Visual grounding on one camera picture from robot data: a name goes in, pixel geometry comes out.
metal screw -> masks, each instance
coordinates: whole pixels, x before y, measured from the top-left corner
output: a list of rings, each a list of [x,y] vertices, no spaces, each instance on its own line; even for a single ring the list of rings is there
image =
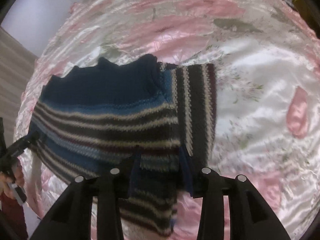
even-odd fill
[[[242,181],[242,182],[245,182],[245,181],[247,180],[247,177],[244,176],[244,175],[239,175],[239,176],[238,176],[238,180],[239,180],[239,181]]]
[[[116,175],[120,172],[120,170],[118,168],[113,168],[110,173],[113,174],[113,175]]]
[[[75,178],[75,182],[79,183],[79,182],[82,182],[84,180],[84,177],[82,176],[78,176]]]
[[[207,167],[205,167],[205,168],[202,168],[202,173],[204,173],[204,174],[209,174],[210,172],[211,172],[211,170],[209,169],[209,168],[207,168]]]

sweater sleeve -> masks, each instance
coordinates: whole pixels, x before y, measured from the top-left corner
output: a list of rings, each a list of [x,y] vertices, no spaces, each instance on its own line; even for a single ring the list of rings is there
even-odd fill
[[[27,240],[28,233],[23,207],[15,199],[8,198],[4,192],[0,195],[0,200],[2,203],[2,213],[13,231],[15,231],[21,240]]]

satin bedspread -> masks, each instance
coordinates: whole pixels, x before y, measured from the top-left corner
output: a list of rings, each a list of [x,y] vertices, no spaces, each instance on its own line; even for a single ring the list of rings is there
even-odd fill
[[[209,167],[248,176],[290,237],[301,237],[320,207],[320,42],[296,12],[281,0],[84,0],[70,13],[36,62],[15,139],[28,132],[50,76],[65,76],[74,65],[93,66],[101,56],[122,65],[146,53],[182,65],[214,63]],[[21,163],[28,204],[44,216],[67,185],[29,150]],[[93,239],[96,213],[93,207]],[[181,193],[170,239],[196,239],[200,213],[201,199]],[[160,238],[126,221],[123,228],[126,239]]]

striped sweater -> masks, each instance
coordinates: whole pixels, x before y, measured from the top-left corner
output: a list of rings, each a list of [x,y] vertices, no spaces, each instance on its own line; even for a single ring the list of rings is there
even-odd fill
[[[139,145],[139,177],[129,199],[119,200],[120,214],[167,236],[177,213],[179,146],[206,165],[215,100],[212,64],[181,67],[147,54],[118,66],[100,58],[44,87],[29,127],[40,133],[33,151],[70,183],[101,175]]]

bedspread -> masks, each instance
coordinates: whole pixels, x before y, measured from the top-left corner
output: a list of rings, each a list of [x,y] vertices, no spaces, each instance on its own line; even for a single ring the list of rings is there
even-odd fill
[[[296,12],[282,0],[84,0],[70,13],[36,62],[15,139],[28,132],[51,75],[74,65],[93,66],[99,57],[123,65],[146,53],[181,65],[214,63],[209,167],[248,176],[291,239],[302,236],[320,207],[320,42]],[[44,216],[67,185],[29,150],[20,159],[28,204]],[[170,239],[196,239],[200,212],[201,199],[181,193]],[[94,206],[92,238],[96,214]],[[159,238],[125,221],[123,228],[126,239]]]

